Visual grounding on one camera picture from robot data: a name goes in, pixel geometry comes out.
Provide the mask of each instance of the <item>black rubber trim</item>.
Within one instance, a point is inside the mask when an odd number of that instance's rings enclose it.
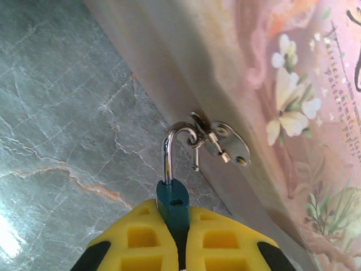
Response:
[[[296,271],[278,247],[266,242],[258,242],[257,246],[272,271]]]
[[[71,271],[96,271],[110,247],[109,241],[102,241],[88,247]]]

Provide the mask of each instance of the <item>yellow rubber cover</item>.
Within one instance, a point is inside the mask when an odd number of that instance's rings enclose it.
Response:
[[[146,200],[115,222],[88,247],[111,246],[97,271],[178,271],[178,253],[155,199]]]
[[[257,243],[272,239],[230,218],[191,207],[187,271],[271,271]]]

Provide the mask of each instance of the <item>gray marble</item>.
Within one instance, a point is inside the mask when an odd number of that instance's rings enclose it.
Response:
[[[70,270],[155,197],[167,124],[80,0],[0,11],[0,270]],[[229,216],[175,149],[191,204]]]

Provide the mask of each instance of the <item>padlock shackle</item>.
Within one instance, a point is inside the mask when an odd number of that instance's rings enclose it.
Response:
[[[184,121],[180,121],[172,125],[166,132],[162,143],[162,162],[163,162],[163,178],[164,185],[170,185],[173,179],[173,171],[171,164],[171,147],[173,139],[177,137],[180,132],[188,132],[191,135],[192,143],[197,142],[196,129]]]

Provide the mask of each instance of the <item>marble veining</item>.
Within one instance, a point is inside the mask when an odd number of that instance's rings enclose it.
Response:
[[[80,0],[0,1],[0,270],[70,270],[155,197],[167,124]],[[229,216],[175,146],[191,204]]]

